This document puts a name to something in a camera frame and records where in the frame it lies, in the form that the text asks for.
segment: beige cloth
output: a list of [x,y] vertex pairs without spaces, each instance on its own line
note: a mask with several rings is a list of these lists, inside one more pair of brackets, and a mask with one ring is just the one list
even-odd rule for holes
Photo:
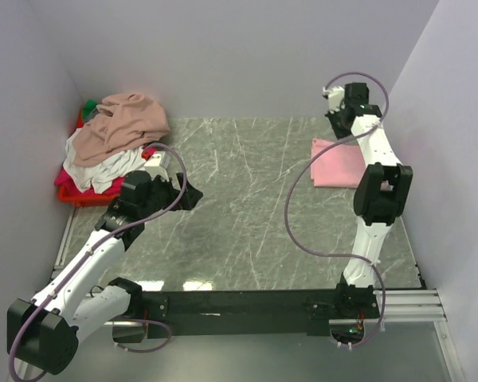
[[120,151],[158,141],[170,132],[163,107],[144,94],[110,95],[72,141],[74,164],[93,167]]

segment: cable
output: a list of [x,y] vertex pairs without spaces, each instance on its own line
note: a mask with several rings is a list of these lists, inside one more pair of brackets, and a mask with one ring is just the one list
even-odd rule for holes
[[93,286],[92,288],[90,288],[90,291],[89,291],[90,297],[92,297],[92,298],[95,297],[94,294],[92,293],[92,290],[93,290],[94,288],[99,289],[101,292],[104,290],[104,288],[103,288],[101,285],[95,285],[95,286]]
[[284,221],[285,221],[285,228],[287,229],[287,233],[294,242],[294,244],[299,247],[301,250],[309,253],[310,255],[318,256],[318,257],[327,257],[327,258],[346,258],[346,259],[359,259],[364,261],[365,263],[369,264],[372,269],[374,270],[375,276],[379,280],[379,283],[381,285],[381,290],[382,290],[382,303],[381,303],[381,311],[379,314],[379,319],[377,323],[375,324],[374,329],[367,335],[365,336],[360,342],[353,344],[352,347],[360,346],[365,344],[367,341],[369,341],[380,329],[382,325],[382,319],[384,318],[384,312],[386,310],[386,286],[384,285],[384,281],[382,280],[381,274],[378,270],[378,268],[369,260],[368,258],[360,255],[355,255],[355,254],[349,254],[349,253],[325,253],[325,252],[320,252],[320,251],[315,251],[313,249],[310,249],[306,247],[304,244],[302,244],[298,239],[294,236],[294,232],[292,232],[292,229],[290,227],[290,224],[288,223],[288,205],[290,203],[290,198],[292,197],[292,194],[294,193],[294,189],[297,186],[297,183],[300,181],[304,173],[310,168],[311,164],[315,162],[317,159],[319,159],[322,155],[327,153],[329,150],[334,149],[337,146],[340,146],[344,143],[354,141],[356,139],[360,139],[363,137],[366,137],[369,134],[372,134],[382,123],[386,115],[388,114],[388,110],[390,109],[390,97],[388,96],[388,91],[384,87],[384,85],[381,84],[379,80],[374,78],[373,76],[363,73],[363,72],[346,72],[343,74],[340,74],[339,76],[333,78],[331,81],[329,81],[326,84],[326,89],[328,89],[336,80],[344,77],[344,76],[350,76],[350,75],[357,75],[357,76],[363,76],[366,77],[372,81],[374,81],[382,90],[382,93],[384,94],[384,98],[386,100],[386,105],[384,108],[384,112],[382,113],[382,116],[379,120],[379,122],[375,125],[373,125],[368,131],[359,134],[359,135],[349,135],[348,137],[339,139],[337,142],[331,144],[330,146],[322,149],[315,157],[313,157],[310,162],[303,168],[303,170],[299,173],[299,175],[296,177],[294,182],[291,184],[290,188],[288,189],[287,193],[287,198],[285,199],[285,206],[284,206]]
[[152,353],[155,352],[156,350],[160,350],[161,348],[164,348],[168,342],[170,342],[170,339],[172,338],[172,329],[165,324],[164,322],[159,322],[159,321],[152,321],[152,320],[138,320],[135,318],[126,318],[126,321],[131,321],[131,322],[139,322],[141,324],[151,324],[151,325],[157,325],[163,327],[167,332],[168,332],[168,337],[167,339],[158,346],[155,346],[152,349],[131,349],[128,348],[127,346],[124,346],[122,344],[116,344],[118,348],[121,348],[129,353]]
[[182,161],[181,157],[177,154],[177,152],[172,149],[171,147],[163,144],[163,143],[160,143],[160,142],[154,142],[154,143],[151,143],[150,145],[148,145],[147,147],[145,147],[145,149],[143,149],[143,151],[147,150],[147,149],[150,149],[151,147],[156,147],[156,148],[160,148],[160,149],[164,149],[166,151],[169,151],[172,155],[175,156],[175,158],[177,159],[177,162],[179,163],[179,165],[181,166],[181,170],[182,170],[182,186],[181,186],[181,191],[179,192],[178,196],[175,198],[174,201],[171,202],[171,204],[166,207],[165,209],[162,209],[156,213],[153,213],[152,215],[146,217],[145,219],[141,219],[141,220],[137,220],[133,223],[130,223],[130,224],[126,224],[124,225],[123,227],[120,227],[120,228],[117,228],[115,231],[113,232],[110,232],[108,233],[107,235],[103,236],[101,239],[97,240],[91,247],[90,249],[88,249],[88,251],[86,251],[84,253],[84,255],[81,257],[80,261],[78,261],[78,263],[76,263],[76,265],[74,266],[73,269],[71,269],[70,272],[68,272],[68,274],[62,279],[62,281],[57,284],[55,286],[55,288],[53,289],[52,293],[49,294],[48,297],[46,297],[45,301],[43,301],[38,307],[37,309],[26,319],[25,323],[22,325],[22,327],[19,329],[18,331],[18,334],[16,334],[16,337],[14,338],[14,341],[13,341],[13,344],[12,346],[10,347],[10,353],[9,353],[9,373],[10,373],[10,376],[12,377],[12,379],[14,380],[14,382],[37,382],[38,380],[40,380],[45,374],[46,374],[46,371],[43,371],[40,375],[36,376],[35,378],[33,378],[32,380],[24,380],[22,379],[17,373],[16,373],[16,369],[14,367],[14,359],[16,358],[16,353],[18,352],[18,347],[19,347],[19,344],[20,344],[20,341],[23,337],[23,335],[25,334],[25,331],[29,328],[29,326],[32,324],[33,320],[35,319],[35,317],[43,311],[44,308],[47,307],[47,305],[52,301],[54,300],[57,295],[60,293],[60,291],[62,290],[62,288],[69,282],[69,280],[84,266],[85,262],[90,258],[90,256],[92,256],[92,254],[96,251],[96,249],[98,247],[100,247],[104,242],[106,242],[106,240],[108,239],[111,239],[112,237],[114,237],[115,235],[123,232],[123,231],[126,231],[127,229],[129,228],[133,228],[139,224],[144,224],[144,223],[147,223],[148,221],[151,221],[151,220],[154,220],[154,219],[157,219],[158,217],[161,217],[163,216],[165,213],[169,212],[173,207],[175,207],[179,202],[180,200],[182,199],[182,195],[185,193],[186,191],[186,187],[187,187],[187,172],[186,172],[186,167],[184,166],[184,162]]

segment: table surface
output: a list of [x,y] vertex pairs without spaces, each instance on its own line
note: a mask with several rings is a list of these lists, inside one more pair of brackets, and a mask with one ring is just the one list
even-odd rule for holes
[[[149,349],[156,340],[134,344]],[[80,344],[71,364],[43,382],[451,382],[432,322],[386,323],[386,332],[349,352],[299,334],[182,336],[153,354],[115,349],[110,327]]]
[[[288,237],[283,216],[288,187],[308,163],[312,139],[335,139],[325,118],[171,119],[170,127],[167,142],[182,155],[189,181],[204,197],[193,211],[169,212],[146,224],[101,285],[120,276],[145,290],[335,287],[348,260],[302,252]],[[169,170],[178,170],[175,160]],[[350,253],[353,196],[353,189],[315,188],[306,173],[290,204],[294,233],[310,248]],[[76,211],[65,264],[104,210]],[[401,220],[386,237],[380,260],[387,287],[421,286]]]

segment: green object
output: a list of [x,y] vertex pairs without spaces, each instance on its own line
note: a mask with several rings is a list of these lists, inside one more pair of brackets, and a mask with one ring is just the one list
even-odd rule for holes
[[97,102],[93,99],[89,99],[81,109],[81,118],[85,121],[92,110],[96,108],[96,106]]

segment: pile of clothes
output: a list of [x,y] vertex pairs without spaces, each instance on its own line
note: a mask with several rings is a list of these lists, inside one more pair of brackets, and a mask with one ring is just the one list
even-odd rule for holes
[[123,177],[139,170],[152,155],[143,146],[170,132],[163,107],[144,94],[110,95],[65,143],[67,158],[55,185],[71,196],[112,195]]

